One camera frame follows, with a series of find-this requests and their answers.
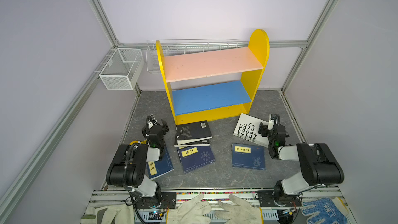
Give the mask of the white book black lettering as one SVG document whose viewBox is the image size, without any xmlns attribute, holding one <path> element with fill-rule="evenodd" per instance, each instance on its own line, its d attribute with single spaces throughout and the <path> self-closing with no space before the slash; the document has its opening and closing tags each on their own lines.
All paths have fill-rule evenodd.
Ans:
<svg viewBox="0 0 398 224">
<path fill-rule="evenodd" d="M 246 114 L 240 114 L 233 135 L 254 144 L 267 147 L 268 139 L 259 133 L 260 123 L 268 125 L 267 121 Z"/>
</svg>

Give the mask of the black book wolf cover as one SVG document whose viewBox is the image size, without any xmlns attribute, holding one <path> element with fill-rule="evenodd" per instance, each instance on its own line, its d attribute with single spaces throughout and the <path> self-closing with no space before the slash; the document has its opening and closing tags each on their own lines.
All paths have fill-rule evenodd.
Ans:
<svg viewBox="0 0 398 224">
<path fill-rule="evenodd" d="M 197 121 L 176 126 L 176 141 L 178 145 L 212 139 L 208 121 Z"/>
</svg>

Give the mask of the black book antler cover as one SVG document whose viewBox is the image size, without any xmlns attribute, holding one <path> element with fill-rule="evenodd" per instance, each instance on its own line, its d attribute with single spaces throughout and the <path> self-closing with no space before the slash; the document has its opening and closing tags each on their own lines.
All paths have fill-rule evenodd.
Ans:
<svg viewBox="0 0 398 224">
<path fill-rule="evenodd" d="M 186 144 L 178 144 L 177 141 L 174 143 L 174 147 L 178 148 L 186 148 L 186 147 L 196 147 L 196 146 L 209 146 L 210 145 L 210 140 L 201 140 L 201 141 L 196 141 L 196 142 L 190 142 Z"/>
</svg>

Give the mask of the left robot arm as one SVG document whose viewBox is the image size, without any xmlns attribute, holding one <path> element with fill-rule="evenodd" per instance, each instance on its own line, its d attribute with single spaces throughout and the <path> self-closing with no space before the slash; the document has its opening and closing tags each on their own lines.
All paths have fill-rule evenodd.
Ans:
<svg viewBox="0 0 398 224">
<path fill-rule="evenodd" d="M 143 127 L 146 143 L 120 145 L 108 168 L 106 183 L 122 187 L 132 198 L 161 202 L 160 186 L 146 175 L 146 165 L 163 159 L 166 148 L 164 136 L 168 131 L 165 120 L 158 123 L 152 115 L 147 116 Z"/>
</svg>

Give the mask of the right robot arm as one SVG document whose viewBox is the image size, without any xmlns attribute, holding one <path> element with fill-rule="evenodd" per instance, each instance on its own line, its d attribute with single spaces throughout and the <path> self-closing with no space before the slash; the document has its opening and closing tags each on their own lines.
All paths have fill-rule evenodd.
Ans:
<svg viewBox="0 0 398 224">
<path fill-rule="evenodd" d="M 260 123 L 259 134 L 268 139 L 268 152 L 274 160 L 297 161 L 300 171 L 289 178 L 279 180 L 272 194 L 277 205 L 285 205 L 289 198 L 319 186 L 341 184 L 343 169 L 325 143 L 299 143 L 286 145 L 289 136 L 284 125 L 276 119 L 268 124 Z"/>
</svg>

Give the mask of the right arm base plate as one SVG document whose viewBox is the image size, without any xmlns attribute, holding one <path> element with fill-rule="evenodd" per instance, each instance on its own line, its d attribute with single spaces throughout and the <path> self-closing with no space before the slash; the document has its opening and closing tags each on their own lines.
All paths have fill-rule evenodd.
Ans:
<svg viewBox="0 0 398 224">
<path fill-rule="evenodd" d="M 273 190 L 259 190 L 255 195 L 261 207 L 299 207 L 301 206 L 299 195 L 277 196 Z"/>
</svg>

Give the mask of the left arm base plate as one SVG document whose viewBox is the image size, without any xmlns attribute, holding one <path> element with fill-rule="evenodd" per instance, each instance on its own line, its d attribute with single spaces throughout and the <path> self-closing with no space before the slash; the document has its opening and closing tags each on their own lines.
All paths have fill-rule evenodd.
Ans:
<svg viewBox="0 0 398 224">
<path fill-rule="evenodd" d="M 137 209 L 175 209 L 177 193 L 174 191 L 162 191 L 160 197 L 138 198 L 134 200 Z"/>
</svg>

